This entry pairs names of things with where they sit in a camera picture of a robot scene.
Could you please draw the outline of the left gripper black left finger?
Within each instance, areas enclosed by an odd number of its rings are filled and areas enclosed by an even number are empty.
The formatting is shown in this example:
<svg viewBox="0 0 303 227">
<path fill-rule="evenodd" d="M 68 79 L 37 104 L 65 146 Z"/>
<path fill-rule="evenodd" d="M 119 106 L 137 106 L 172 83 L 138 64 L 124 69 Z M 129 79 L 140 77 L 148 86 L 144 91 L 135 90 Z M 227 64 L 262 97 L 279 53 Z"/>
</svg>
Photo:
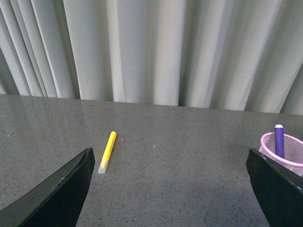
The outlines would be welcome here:
<svg viewBox="0 0 303 227">
<path fill-rule="evenodd" d="M 74 227 L 95 166 L 87 148 L 0 212 L 2 227 Z"/>
</svg>

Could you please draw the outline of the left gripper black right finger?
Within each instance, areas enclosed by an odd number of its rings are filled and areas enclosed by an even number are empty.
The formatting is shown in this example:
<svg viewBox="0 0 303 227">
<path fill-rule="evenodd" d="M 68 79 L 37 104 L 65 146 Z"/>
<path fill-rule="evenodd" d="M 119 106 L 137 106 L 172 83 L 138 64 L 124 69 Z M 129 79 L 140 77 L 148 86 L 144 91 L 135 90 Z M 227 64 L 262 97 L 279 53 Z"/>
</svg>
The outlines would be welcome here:
<svg viewBox="0 0 303 227">
<path fill-rule="evenodd" d="M 251 187 L 271 227 L 303 225 L 303 178 L 251 148 L 246 161 Z"/>
</svg>

